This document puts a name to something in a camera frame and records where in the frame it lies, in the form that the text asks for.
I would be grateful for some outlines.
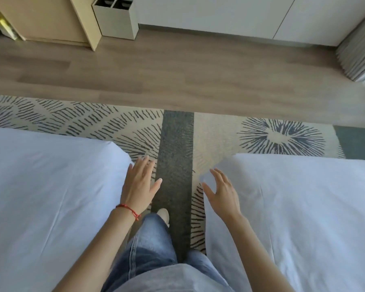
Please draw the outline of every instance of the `gray curtain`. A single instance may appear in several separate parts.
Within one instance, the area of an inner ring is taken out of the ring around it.
[[[365,81],[365,20],[339,45],[337,57],[348,78]]]

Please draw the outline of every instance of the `light blue jeans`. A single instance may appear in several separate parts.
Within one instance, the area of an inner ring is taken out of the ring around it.
[[[190,250],[184,263],[189,264],[227,287],[211,261],[198,250]],[[147,271],[177,264],[177,257],[168,233],[168,227],[160,216],[150,213],[143,218],[141,228],[127,244],[105,281],[102,292],[113,292],[128,280]]]

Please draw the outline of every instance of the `shoe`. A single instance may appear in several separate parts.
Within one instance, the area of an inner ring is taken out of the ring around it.
[[[169,227],[169,212],[165,208],[162,208],[158,210],[157,212],[158,216],[162,218],[163,221],[165,221],[166,225]]]

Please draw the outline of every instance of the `patterned rug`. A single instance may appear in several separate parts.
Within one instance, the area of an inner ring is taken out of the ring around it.
[[[365,160],[365,129],[0,95],[0,127],[113,141],[132,160],[156,161],[163,178],[152,211],[166,207],[181,260],[205,252],[199,176],[238,152]]]

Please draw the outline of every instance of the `wooden floor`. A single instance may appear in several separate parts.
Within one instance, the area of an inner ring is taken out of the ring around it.
[[[0,94],[365,127],[332,50],[146,29],[95,53],[2,38]]]

